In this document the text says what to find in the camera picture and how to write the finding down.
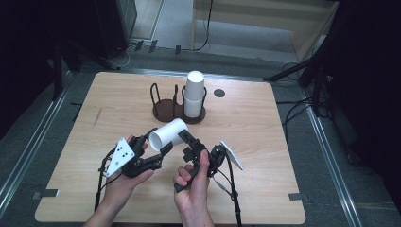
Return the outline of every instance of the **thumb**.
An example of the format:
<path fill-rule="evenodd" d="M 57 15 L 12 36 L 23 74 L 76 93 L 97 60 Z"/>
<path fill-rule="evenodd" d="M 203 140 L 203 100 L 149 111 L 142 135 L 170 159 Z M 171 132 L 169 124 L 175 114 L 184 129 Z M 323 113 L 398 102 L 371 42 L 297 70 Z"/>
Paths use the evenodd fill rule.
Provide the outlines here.
<path fill-rule="evenodd" d="M 132 179 L 132 186 L 135 187 L 138 184 L 147 181 L 153 175 L 153 173 L 154 171 L 151 169 L 148 169 L 147 171 L 141 173 L 139 176 Z"/>
<path fill-rule="evenodd" d="M 207 152 L 207 149 L 204 149 L 200 152 L 200 173 L 202 175 L 207 175 L 209 165 L 209 152 Z"/>

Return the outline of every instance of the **finger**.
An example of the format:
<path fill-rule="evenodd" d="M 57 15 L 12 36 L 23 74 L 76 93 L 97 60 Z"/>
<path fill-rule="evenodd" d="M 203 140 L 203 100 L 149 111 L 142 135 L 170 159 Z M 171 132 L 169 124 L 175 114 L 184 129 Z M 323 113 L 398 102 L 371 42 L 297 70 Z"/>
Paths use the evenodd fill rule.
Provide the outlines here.
<path fill-rule="evenodd" d="M 192 166 L 190 164 L 187 164 L 187 165 L 185 165 L 184 168 L 185 168 L 186 171 L 190 172 L 190 171 L 192 171 L 192 169 L 194 169 L 194 166 Z"/>
<path fill-rule="evenodd" d="M 182 176 L 176 173 L 173 176 L 173 183 L 177 183 L 181 186 L 186 186 L 188 184 L 188 181 L 184 180 Z"/>
<path fill-rule="evenodd" d="M 191 174 L 189 174 L 188 170 L 186 170 L 184 167 L 180 166 L 178 168 L 178 174 L 185 180 L 189 181 L 191 180 Z"/>
<path fill-rule="evenodd" d="M 202 175 L 206 175 L 207 174 L 207 170 L 209 169 L 209 152 L 204 149 L 201 153 L 200 153 L 200 173 Z"/>

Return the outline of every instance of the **human hand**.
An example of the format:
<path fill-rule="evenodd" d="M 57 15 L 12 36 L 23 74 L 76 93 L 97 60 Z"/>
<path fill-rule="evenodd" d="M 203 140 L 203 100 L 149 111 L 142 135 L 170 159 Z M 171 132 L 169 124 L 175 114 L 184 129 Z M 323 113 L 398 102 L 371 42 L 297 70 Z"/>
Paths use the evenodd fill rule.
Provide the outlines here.
<path fill-rule="evenodd" d="M 209 210 L 207 209 L 207 188 L 209 178 L 209 153 L 205 149 L 200 153 L 200 169 L 189 188 L 177 193 L 174 190 L 174 201 L 180 212 L 183 226 L 214 226 Z M 190 164 L 180 166 L 173 182 L 187 186 L 191 180 L 190 171 L 194 169 Z"/>
<path fill-rule="evenodd" d="M 144 144 L 142 149 L 146 149 L 147 147 L 148 145 Z M 152 175 L 153 170 L 149 169 L 134 178 L 126 177 L 123 174 L 120 175 L 118 172 L 110 176 L 106 181 L 106 192 L 102 202 L 84 226 L 111 226 L 117 214 L 127 204 L 133 189 L 140 183 L 145 182 Z"/>
<path fill-rule="evenodd" d="M 128 138 L 127 142 L 129 142 L 132 137 L 133 136 L 131 135 Z M 147 147 L 148 145 L 144 144 L 142 146 L 142 149 L 146 149 Z M 104 194 L 102 203 L 107 203 L 109 206 L 121 210 L 130 198 L 133 189 L 138 184 L 143 183 L 147 179 L 149 179 L 151 175 L 153 175 L 153 170 L 151 169 L 141 173 L 139 176 L 134 178 L 126 177 L 119 172 L 114 173 L 107 179 L 106 192 Z"/>

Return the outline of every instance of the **black cable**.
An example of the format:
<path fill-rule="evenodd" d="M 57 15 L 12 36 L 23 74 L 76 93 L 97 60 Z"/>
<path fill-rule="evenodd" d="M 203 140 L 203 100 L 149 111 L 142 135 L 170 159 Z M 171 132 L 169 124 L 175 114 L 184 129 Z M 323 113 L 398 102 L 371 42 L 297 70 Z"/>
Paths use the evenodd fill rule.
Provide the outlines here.
<path fill-rule="evenodd" d="M 101 194 L 101 191 L 103 190 L 103 187 L 104 187 L 104 185 L 102 186 L 102 182 L 103 182 L 103 177 L 104 177 L 103 176 L 103 172 L 106 169 L 106 162 L 108 160 L 110 160 L 110 155 L 112 155 L 114 152 L 115 152 L 115 148 L 113 148 L 112 150 L 109 151 L 109 153 L 106 155 L 106 157 L 102 160 L 100 169 L 98 170 L 100 173 L 99 173 L 99 182 L 98 182 L 98 185 L 97 185 L 97 192 L 96 192 L 96 197 L 95 197 L 95 210 L 97 209 L 97 207 L 100 204 L 100 194 Z"/>
<path fill-rule="evenodd" d="M 234 202 L 234 207 L 235 207 L 236 223 L 237 223 L 238 227 L 242 227 L 241 209 L 239 208 L 238 193 L 236 193 L 236 189 L 235 189 L 233 167 L 231 166 L 230 157 L 228 156 L 227 152 L 225 152 L 225 156 L 227 159 L 228 167 L 230 169 L 230 177 L 231 177 L 230 185 L 231 185 L 232 200 Z"/>

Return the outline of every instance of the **metal bracket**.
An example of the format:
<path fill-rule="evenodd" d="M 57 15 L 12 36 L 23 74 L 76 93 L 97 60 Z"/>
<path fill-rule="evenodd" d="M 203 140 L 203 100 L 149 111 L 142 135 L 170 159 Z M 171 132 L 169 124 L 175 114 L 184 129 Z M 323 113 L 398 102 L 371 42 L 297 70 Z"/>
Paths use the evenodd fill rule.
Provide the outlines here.
<path fill-rule="evenodd" d="M 303 193 L 290 193 L 288 196 L 291 201 L 309 201 L 308 195 Z"/>
<path fill-rule="evenodd" d="M 43 197 L 57 197 L 59 196 L 59 192 L 59 189 L 45 189 L 42 192 L 34 192 L 31 198 L 38 201 Z"/>

